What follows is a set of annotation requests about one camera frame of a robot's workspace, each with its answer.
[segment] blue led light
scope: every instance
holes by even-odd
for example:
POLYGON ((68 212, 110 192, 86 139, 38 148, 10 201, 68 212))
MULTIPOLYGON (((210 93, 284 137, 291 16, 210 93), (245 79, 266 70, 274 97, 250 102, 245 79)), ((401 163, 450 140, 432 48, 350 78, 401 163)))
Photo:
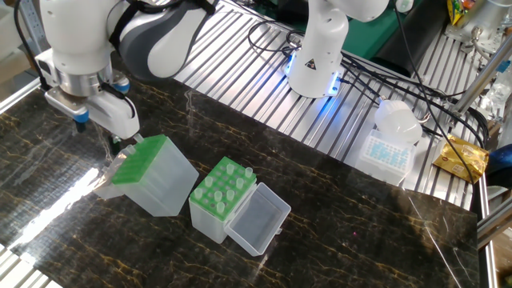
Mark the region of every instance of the blue led light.
POLYGON ((336 81, 338 80, 339 72, 333 74, 332 79, 330 80, 329 85, 329 94, 336 95, 338 93, 338 85, 336 85, 336 81))
POLYGON ((288 66, 285 68, 285 74, 288 75, 290 73, 291 65, 294 63, 295 60, 295 52, 292 53, 290 56, 290 62, 288 63, 288 66))

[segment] warning label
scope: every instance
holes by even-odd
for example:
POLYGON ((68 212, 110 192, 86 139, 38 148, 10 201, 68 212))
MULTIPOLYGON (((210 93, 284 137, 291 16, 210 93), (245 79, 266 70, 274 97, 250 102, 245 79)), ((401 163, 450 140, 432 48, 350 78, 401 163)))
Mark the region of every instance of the warning label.
POLYGON ((314 64, 314 59, 309 60, 309 61, 308 61, 308 63, 306 63, 306 67, 311 68, 311 69, 313 69, 313 70, 316 70, 316 69, 317 69, 317 67, 316 67, 316 65, 314 64))

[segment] clear plastic lid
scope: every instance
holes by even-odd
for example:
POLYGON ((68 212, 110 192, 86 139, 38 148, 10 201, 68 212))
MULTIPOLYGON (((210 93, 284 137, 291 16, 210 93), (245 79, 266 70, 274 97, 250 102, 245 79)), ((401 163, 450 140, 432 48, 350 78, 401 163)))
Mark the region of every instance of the clear plastic lid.
POLYGON ((129 153, 126 152, 126 149, 123 149, 118 155, 114 158, 110 166, 104 169, 104 174, 96 184, 93 192, 96 193, 97 196, 107 200, 111 198, 116 198, 121 195, 124 195, 122 190, 118 189, 114 185, 112 185, 112 177, 118 171, 121 164, 126 160, 126 156, 129 153))
POLYGON ((226 233, 251 256, 262 255, 291 208, 269 187, 259 183, 226 227, 226 233))

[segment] metal grating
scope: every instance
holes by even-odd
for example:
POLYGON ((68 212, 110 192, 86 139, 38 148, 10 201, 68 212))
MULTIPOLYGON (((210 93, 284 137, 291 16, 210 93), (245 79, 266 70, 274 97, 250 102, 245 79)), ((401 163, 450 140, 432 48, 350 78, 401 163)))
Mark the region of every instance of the metal grating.
MULTIPOLYGON (((374 128, 377 109, 359 90, 374 96, 359 84, 356 85, 358 89, 354 84, 345 84, 337 97, 329 98, 304 98, 293 92, 283 73, 287 58, 279 52, 255 50, 246 39, 249 29, 261 20, 232 2, 220 2, 217 13, 205 24, 188 62, 176 79, 354 166, 359 147, 374 128)), ((275 50, 286 45, 286 32, 281 26, 263 25, 251 39, 259 46, 275 50)), ((428 49, 420 73, 429 86, 451 94, 471 84, 481 59, 464 54, 460 45, 460 42, 440 34, 428 49)), ((372 70, 380 69, 370 63, 367 65, 372 70)), ((425 103, 365 74, 358 75, 380 94, 407 102, 419 118, 425 114, 425 103)), ((351 74, 345 74, 344 79, 355 82, 351 74)), ((410 84, 397 83, 406 89, 415 89, 410 84)), ((468 120, 476 128, 476 122, 468 120)), ((462 125, 457 125, 451 133, 475 142, 474 136, 462 125)), ((424 136, 417 147, 414 169, 400 186, 469 209, 472 187, 431 165, 437 144, 437 139, 424 136)))
POLYGON ((34 259, 28 254, 21 257, 0 245, 1 288, 61 288, 47 276, 37 271, 34 259))

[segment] white plastic bottle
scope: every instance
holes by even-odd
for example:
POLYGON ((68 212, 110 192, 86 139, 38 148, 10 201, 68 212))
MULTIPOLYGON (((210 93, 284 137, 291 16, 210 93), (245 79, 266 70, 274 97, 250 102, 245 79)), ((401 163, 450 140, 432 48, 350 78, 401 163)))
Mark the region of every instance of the white plastic bottle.
POLYGON ((486 100, 495 110, 503 109, 510 92, 512 92, 512 66, 509 66, 505 72, 498 74, 496 82, 487 92, 486 100))
POLYGON ((397 141, 416 143, 422 137, 422 126, 411 109, 399 100, 384 100, 375 112, 378 129, 397 141))

